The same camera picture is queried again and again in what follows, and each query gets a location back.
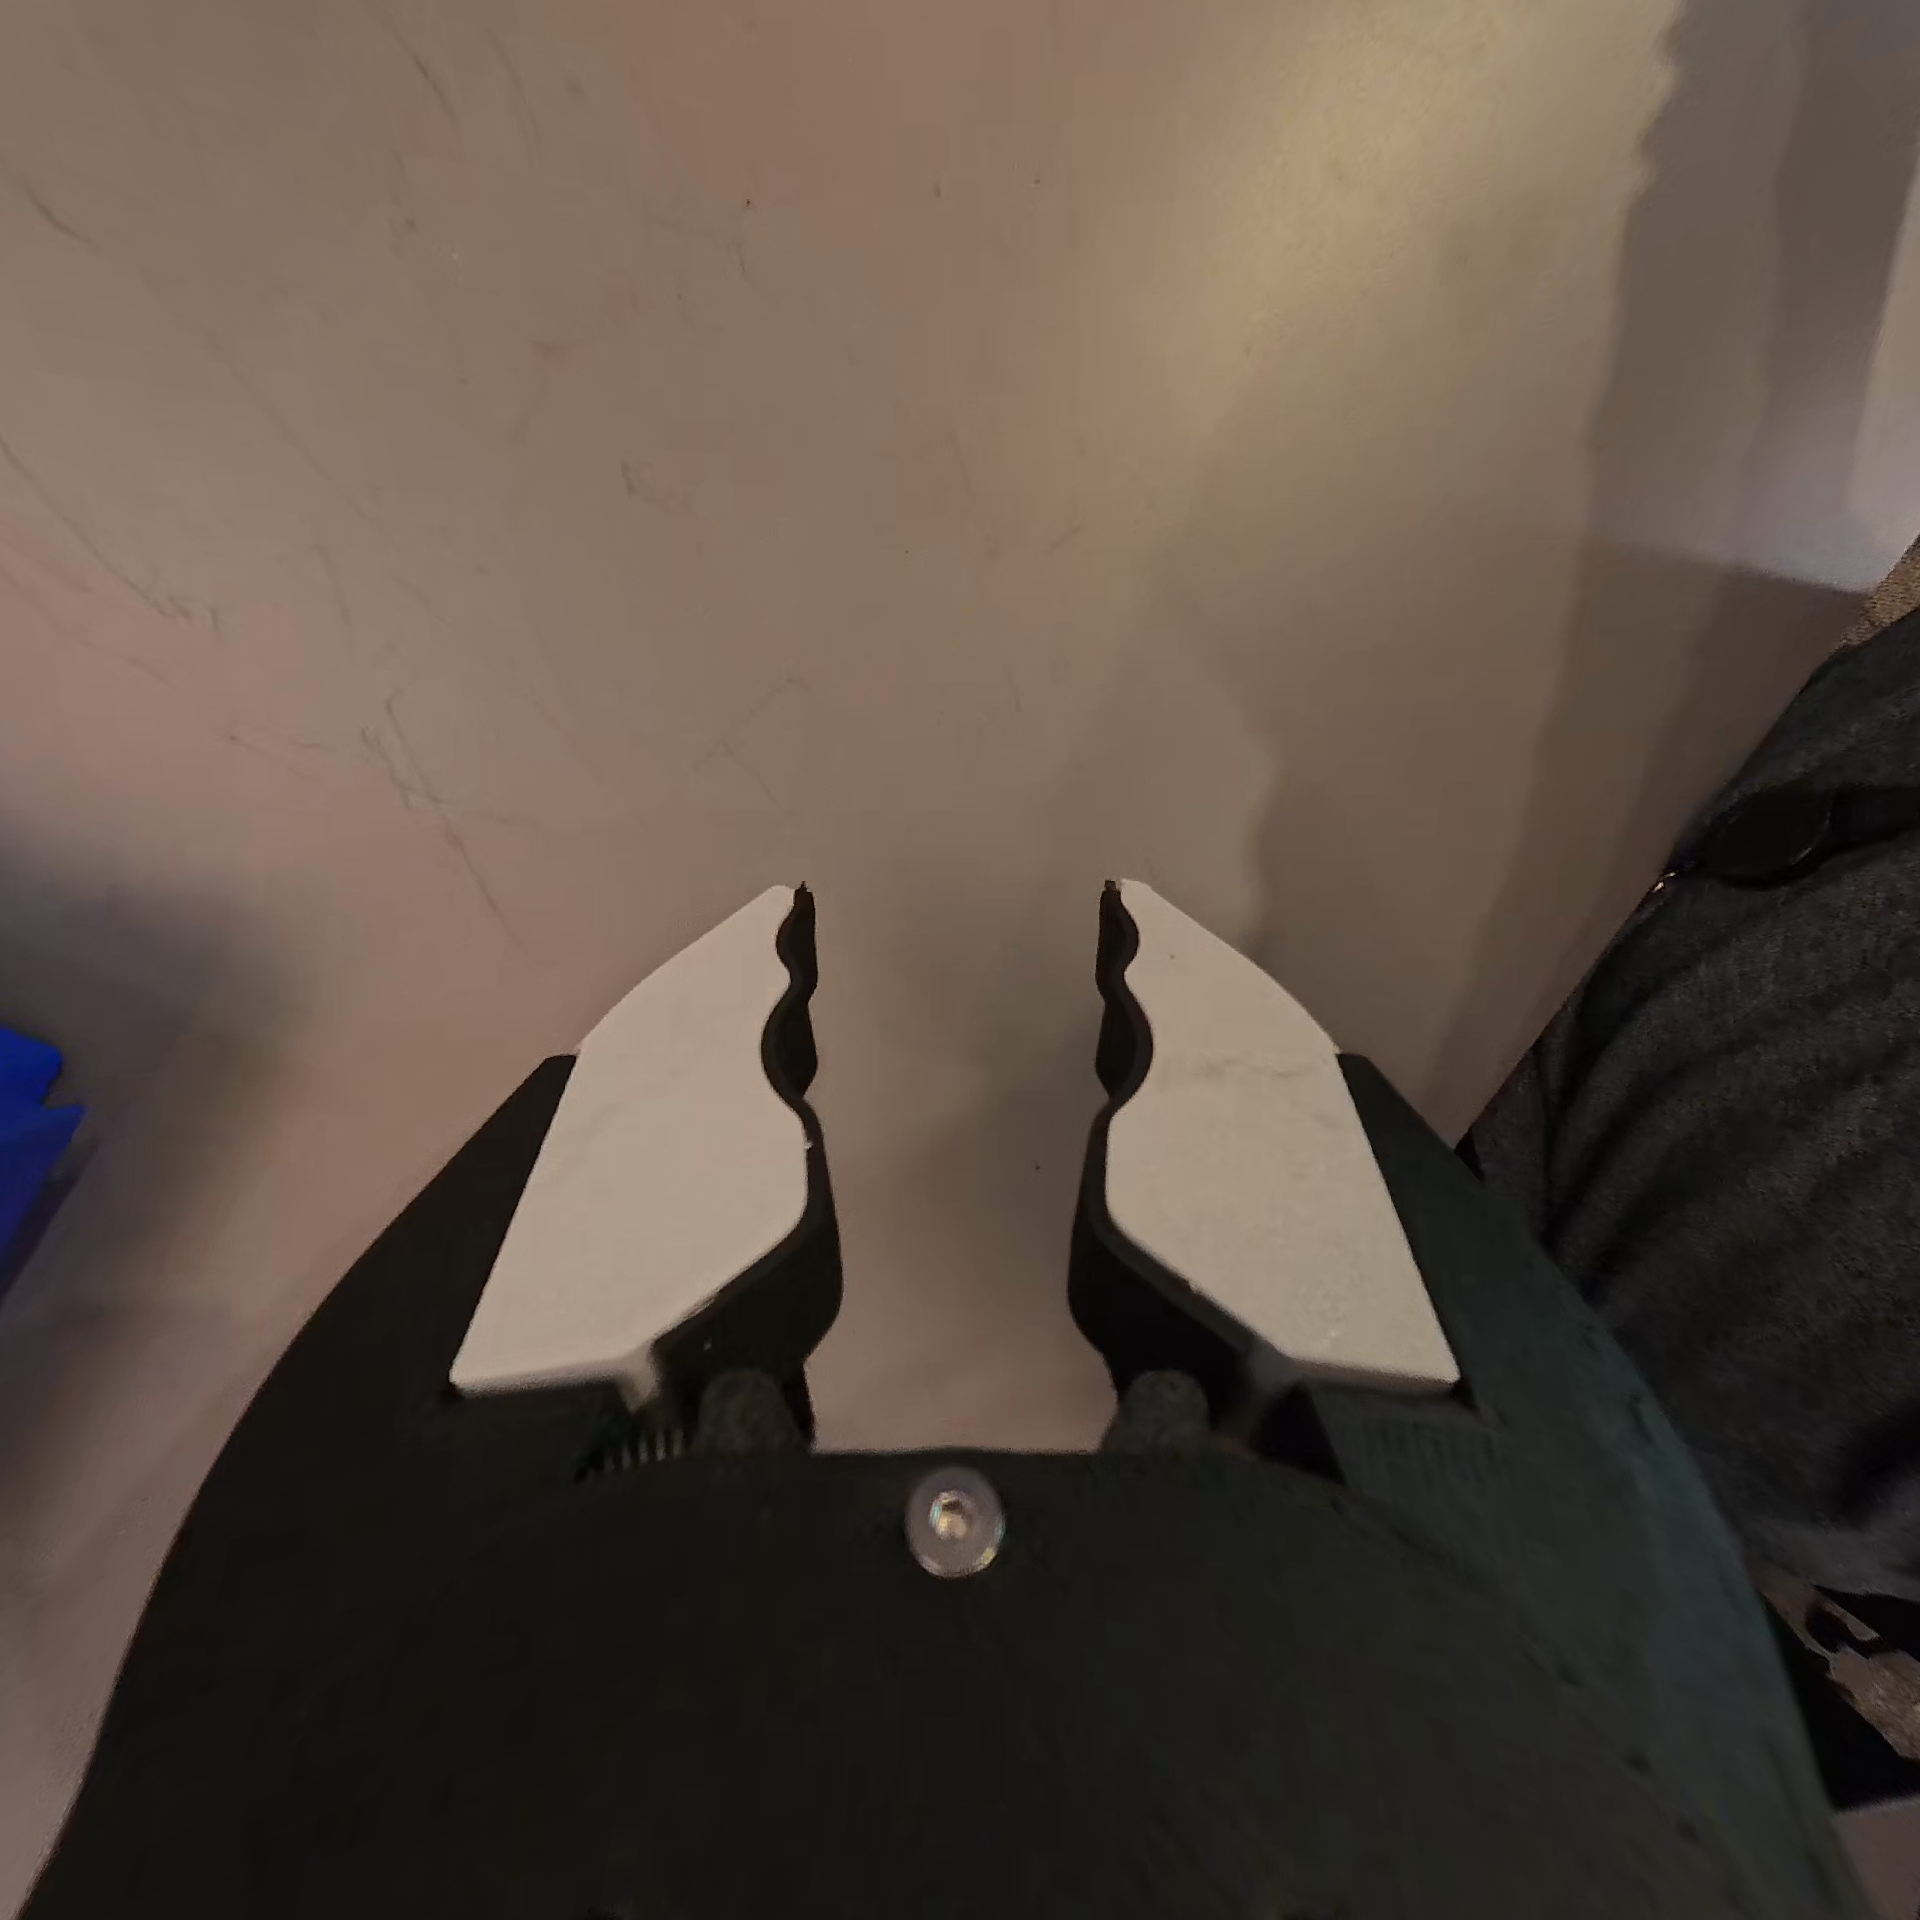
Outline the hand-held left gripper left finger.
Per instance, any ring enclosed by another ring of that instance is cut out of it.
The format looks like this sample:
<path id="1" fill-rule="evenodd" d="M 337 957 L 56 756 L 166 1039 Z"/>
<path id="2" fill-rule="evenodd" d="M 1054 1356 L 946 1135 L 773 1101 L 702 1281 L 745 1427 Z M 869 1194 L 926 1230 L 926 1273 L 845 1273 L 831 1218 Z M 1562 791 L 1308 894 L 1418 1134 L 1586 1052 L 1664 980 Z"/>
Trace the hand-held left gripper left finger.
<path id="1" fill-rule="evenodd" d="M 815 903 L 774 885 L 624 991 L 572 1054 L 448 1370 L 463 1399 L 608 1387 L 692 1433 L 773 1397 L 815 1433 L 806 1366 L 842 1302 L 808 1107 Z"/>

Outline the black round button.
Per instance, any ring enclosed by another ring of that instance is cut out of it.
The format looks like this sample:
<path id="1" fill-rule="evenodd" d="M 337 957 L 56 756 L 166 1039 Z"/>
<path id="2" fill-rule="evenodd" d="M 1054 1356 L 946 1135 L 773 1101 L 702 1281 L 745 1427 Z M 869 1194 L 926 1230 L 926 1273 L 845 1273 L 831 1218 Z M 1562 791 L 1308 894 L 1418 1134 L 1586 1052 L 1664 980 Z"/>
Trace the black round button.
<path id="1" fill-rule="evenodd" d="M 1742 889 L 1792 882 L 1817 866 L 1833 842 L 1833 796 L 1786 783 L 1728 807 L 1696 842 L 1693 869 Z"/>

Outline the grey sweater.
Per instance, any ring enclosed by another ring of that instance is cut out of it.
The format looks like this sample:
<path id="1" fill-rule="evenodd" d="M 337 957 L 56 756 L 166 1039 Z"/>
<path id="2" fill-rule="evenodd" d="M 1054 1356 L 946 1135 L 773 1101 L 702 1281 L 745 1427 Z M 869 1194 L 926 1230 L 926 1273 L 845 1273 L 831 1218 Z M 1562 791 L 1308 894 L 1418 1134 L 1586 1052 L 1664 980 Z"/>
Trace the grey sweater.
<path id="1" fill-rule="evenodd" d="M 1692 1449 L 1743 1548 L 1917 1582 L 1914 546 L 1469 1130 Z M 1833 796 L 1786 885 L 1693 869 L 1726 810 Z"/>

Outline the blue plastic bin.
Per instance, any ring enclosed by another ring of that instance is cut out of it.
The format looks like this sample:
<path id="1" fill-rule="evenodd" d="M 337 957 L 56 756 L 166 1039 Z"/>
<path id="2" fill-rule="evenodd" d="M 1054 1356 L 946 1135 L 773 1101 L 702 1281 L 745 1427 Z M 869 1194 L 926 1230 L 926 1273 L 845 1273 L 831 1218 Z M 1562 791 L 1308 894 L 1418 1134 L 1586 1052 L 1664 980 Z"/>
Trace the blue plastic bin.
<path id="1" fill-rule="evenodd" d="M 1 1026 L 1 1294 L 8 1294 L 71 1188 L 82 1105 L 56 1101 L 62 1049 Z"/>

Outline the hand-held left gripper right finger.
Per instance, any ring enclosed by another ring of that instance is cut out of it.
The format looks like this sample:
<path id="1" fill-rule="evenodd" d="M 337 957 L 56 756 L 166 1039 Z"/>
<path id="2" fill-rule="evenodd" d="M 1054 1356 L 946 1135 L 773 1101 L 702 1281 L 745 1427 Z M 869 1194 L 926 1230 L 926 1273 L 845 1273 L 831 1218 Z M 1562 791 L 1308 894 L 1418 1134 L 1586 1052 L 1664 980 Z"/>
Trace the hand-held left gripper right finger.
<path id="1" fill-rule="evenodd" d="M 1330 1033 L 1142 881 L 1102 889 L 1094 987 L 1068 1302 L 1118 1407 L 1159 1381 L 1258 1449 L 1308 1387 L 1448 1402 L 1460 1363 Z"/>

